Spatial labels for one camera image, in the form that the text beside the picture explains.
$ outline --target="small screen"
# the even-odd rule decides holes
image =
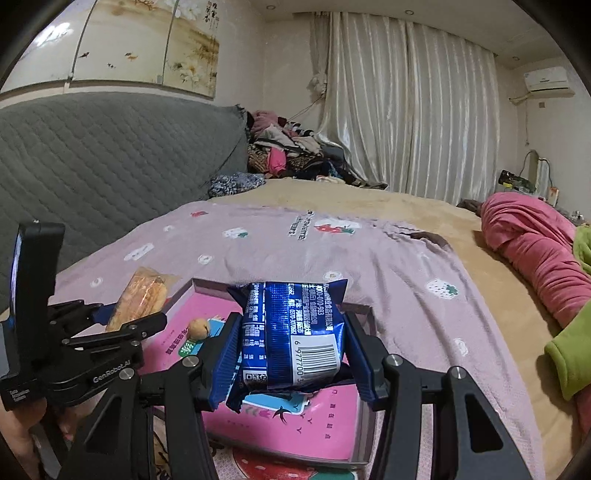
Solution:
[[[10,272],[10,315],[14,318],[15,302],[17,297],[17,274],[18,259],[21,256],[21,234],[17,235],[17,242],[14,245],[14,256],[12,257],[12,269]]]

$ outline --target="gray quilted headboard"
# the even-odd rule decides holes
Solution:
[[[0,312],[18,223],[66,224],[62,270],[246,170],[238,107],[146,93],[69,93],[0,109]]]

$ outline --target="tan blanket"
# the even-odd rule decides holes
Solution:
[[[525,381],[544,442],[548,480],[555,480],[579,447],[574,405],[563,400],[544,345],[559,328],[533,290],[487,249],[480,219],[438,200],[304,180],[268,180],[216,203],[313,209],[333,215],[406,220],[446,238],[484,296]]]

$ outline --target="bird illustration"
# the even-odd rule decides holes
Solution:
[[[279,410],[277,410],[274,414],[273,414],[273,418],[277,417],[279,415],[279,418],[281,419],[281,421],[287,425],[287,422],[283,416],[284,413],[289,413],[289,410],[284,409],[283,407],[281,407]]]

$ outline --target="small round snack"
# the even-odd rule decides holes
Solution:
[[[206,319],[193,319],[189,323],[187,336],[190,340],[197,342],[199,340],[205,340],[209,336],[209,332],[209,322]]]

